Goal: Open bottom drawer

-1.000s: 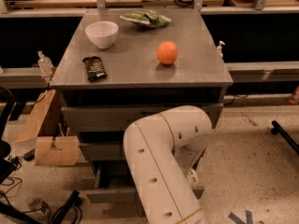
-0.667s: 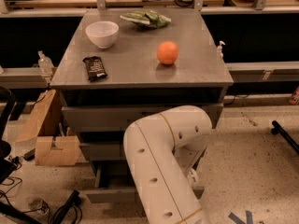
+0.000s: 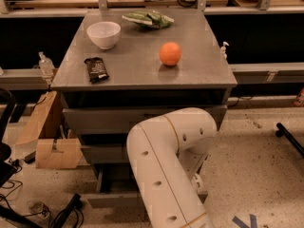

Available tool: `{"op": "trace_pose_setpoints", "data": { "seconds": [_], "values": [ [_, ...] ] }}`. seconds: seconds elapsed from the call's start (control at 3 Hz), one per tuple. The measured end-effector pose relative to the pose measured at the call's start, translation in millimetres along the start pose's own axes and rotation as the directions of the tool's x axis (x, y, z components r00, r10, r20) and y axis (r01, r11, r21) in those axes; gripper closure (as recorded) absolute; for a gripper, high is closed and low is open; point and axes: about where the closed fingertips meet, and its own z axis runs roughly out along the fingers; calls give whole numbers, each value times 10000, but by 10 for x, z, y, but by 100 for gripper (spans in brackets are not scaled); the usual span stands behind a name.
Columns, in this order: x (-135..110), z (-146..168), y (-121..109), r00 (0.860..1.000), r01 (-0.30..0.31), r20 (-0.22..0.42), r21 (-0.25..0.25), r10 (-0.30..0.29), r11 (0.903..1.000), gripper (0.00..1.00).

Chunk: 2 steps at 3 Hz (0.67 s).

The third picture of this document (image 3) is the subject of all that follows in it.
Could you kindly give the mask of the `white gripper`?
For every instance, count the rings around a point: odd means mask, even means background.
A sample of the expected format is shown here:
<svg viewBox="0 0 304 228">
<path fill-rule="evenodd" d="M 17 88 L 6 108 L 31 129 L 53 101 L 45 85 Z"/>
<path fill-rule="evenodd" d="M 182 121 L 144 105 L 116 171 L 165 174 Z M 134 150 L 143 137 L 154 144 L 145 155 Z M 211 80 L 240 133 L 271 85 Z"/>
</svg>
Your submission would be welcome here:
<svg viewBox="0 0 304 228">
<path fill-rule="evenodd" d="M 195 174 L 191 179 L 192 186 L 198 194 L 203 191 L 203 182 L 199 174 Z"/>
</svg>

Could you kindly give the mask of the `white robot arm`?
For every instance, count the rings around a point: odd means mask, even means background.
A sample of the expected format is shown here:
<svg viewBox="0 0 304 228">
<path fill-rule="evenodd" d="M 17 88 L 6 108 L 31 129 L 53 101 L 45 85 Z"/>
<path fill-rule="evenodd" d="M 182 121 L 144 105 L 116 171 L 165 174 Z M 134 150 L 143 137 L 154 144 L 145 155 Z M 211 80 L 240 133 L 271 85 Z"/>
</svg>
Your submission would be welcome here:
<svg viewBox="0 0 304 228">
<path fill-rule="evenodd" d="M 194 107 L 129 131 L 127 154 L 153 228 L 215 228 L 191 180 L 216 134 L 213 117 Z"/>
</svg>

